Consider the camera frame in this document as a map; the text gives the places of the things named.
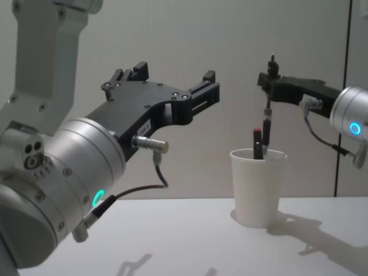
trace white table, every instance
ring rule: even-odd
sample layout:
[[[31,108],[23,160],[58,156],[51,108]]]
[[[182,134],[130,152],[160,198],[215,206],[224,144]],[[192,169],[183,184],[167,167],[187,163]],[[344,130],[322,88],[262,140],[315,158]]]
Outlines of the white table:
[[[22,276],[368,275],[368,198],[283,198],[285,221],[248,229],[232,199],[119,201]]]

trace wall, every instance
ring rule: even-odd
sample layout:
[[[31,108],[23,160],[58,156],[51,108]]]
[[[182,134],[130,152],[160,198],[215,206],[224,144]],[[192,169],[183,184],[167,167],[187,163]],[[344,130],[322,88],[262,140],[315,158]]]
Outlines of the wall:
[[[103,103],[100,85],[117,68],[149,64],[151,80],[187,89],[216,70],[221,102],[192,124],[154,137],[170,142],[162,171],[170,189],[134,198],[231,197],[229,152],[252,145],[262,124],[265,96],[258,73],[276,54],[280,73],[320,78],[342,88],[347,0],[108,0],[80,38],[75,106],[85,116]],[[16,21],[0,2],[0,83],[4,103],[14,85]],[[290,171],[284,196],[332,196],[336,155],[311,137],[296,106],[273,104],[271,148],[286,152]],[[311,116],[315,131],[337,142],[327,119]],[[158,183],[151,154],[139,151],[114,193]]]
[[[368,88],[368,18],[362,17],[361,2],[353,0],[350,28],[350,43],[347,66],[347,86]],[[342,147],[356,152],[359,143],[343,137]],[[350,159],[341,158],[339,166],[338,195],[368,196],[368,162],[360,170],[355,169]]]

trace cup rim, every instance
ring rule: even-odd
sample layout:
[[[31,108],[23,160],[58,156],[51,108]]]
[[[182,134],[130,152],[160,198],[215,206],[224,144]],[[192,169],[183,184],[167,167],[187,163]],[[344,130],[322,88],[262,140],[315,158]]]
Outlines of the cup rim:
[[[243,158],[243,157],[239,157],[234,155],[234,153],[239,152],[239,151],[253,151],[252,148],[240,148],[240,149],[236,149],[230,152],[230,157],[238,159],[238,160],[252,160],[254,162],[279,162],[281,160],[286,160],[288,158],[288,155],[282,151],[276,151],[274,149],[269,149],[268,151],[274,152],[276,154],[281,154],[283,157],[279,158],[279,159],[262,159],[262,160],[257,160],[257,159],[251,159],[251,158]]]

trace black cable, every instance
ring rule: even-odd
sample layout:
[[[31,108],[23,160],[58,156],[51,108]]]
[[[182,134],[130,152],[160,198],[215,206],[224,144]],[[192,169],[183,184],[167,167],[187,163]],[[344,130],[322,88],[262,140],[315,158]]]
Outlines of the black cable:
[[[161,170],[160,170],[160,166],[155,166],[156,169],[156,173],[159,177],[159,179],[161,180],[163,185],[147,185],[147,186],[142,186],[142,187],[137,187],[137,188],[132,188],[129,190],[126,190],[120,194],[115,195],[116,199],[121,198],[127,194],[131,194],[131,193],[135,193],[136,191],[143,191],[143,190],[148,190],[148,189],[166,189],[168,188],[168,183],[165,179],[165,177],[163,177]]]
[[[347,154],[352,154],[350,151],[348,151],[347,149],[344,149],[336,144],[330,144],[329,142],[326,142],[325,140],[323,140],[322,138],[320,138],[312,129],[311,124],[307,118],[307,116],[304,116],[304,121],[309,129],[309,132],[322,144],[325,144],[329,147],[331,147],[333,150],[337,151],[338,153],[342,154],[343,156],[346,156]]]

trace paper cup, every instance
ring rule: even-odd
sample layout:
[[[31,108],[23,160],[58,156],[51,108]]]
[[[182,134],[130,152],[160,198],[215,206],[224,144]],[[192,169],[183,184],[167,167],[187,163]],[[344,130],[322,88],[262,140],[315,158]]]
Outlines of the paper cup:
[[[288,156],[268,150],[264,160],[253,159],[253,149],[230,153],[239,223],[251,228],[266,228],[277,218]]]

